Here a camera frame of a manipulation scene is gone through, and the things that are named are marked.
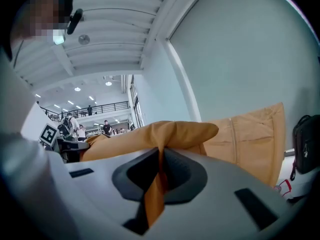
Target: tan cloth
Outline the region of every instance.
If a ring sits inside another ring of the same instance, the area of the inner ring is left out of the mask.
[[[206,155],[203,142],[218,133],[212,123],[160,121],[134,131],[107,138],[104,135],[90,137],[90,144],[82,156],[82,161],[111,158],[131,152],[155,148],[159,149],[159,173],[144,195],[145,212],[151,226],[165,208],[164,195],[168,189],[166,175],[162,172],[163,151],[165,147],[185,149]]]
[[[209,157],[236,164],[274,187],[284,159],[284,105],[266,107],[232,118],[210,121],[218,134],[204,143]]]

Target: black shirt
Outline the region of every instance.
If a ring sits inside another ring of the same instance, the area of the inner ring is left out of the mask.
[[[104,126],[103,126],[103,130],[104,130],[104,133],[106,134],[106,135],[110,135],[110,124],[105,124]]]

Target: white shirt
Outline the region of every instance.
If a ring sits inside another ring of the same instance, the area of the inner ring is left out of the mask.
[[[74,131],[74,129],[79,128],[79,123],[77,122],[77,120],[74,117],[71,117],[70,119],[70,123],[71,123],[71,132],[72,132],[72,137],[73,138],[77,138],[77,132]]]
[[[78,130],[78,137],[85,138],[86,137],[86,130],[84,128]]]

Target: smoke detector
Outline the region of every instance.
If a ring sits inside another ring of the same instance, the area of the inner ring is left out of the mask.
[[[90,37],[87,34],[82,34],[79,36],[79,43],[80,45],[87,45],[90,43]]]

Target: person standing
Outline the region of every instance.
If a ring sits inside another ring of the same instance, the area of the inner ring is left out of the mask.
[[[111,126],[110,126],[110,124],[108,124],[108,121],[107,121],[107,120],[104,121],[103,130],[104,130],[104,133],[105,133],[106,135],[108,135],[108,136],[111,135]]]
[[[79,125],[79,130],[77,131],[78,133],[78,141],[83,142],[87,139],[86,137],[86,129],[82,124]]]
[[[92,116],[92,107],[89,105],[89,107],[87,108],[88,110],[88,115]]]
[[[69,122],[69,127],[71,132],[71,136],[66,140],[76,142],[78,141],[77,131],[80,129],[80,125],[70,112],[66,115],[66,118]]]

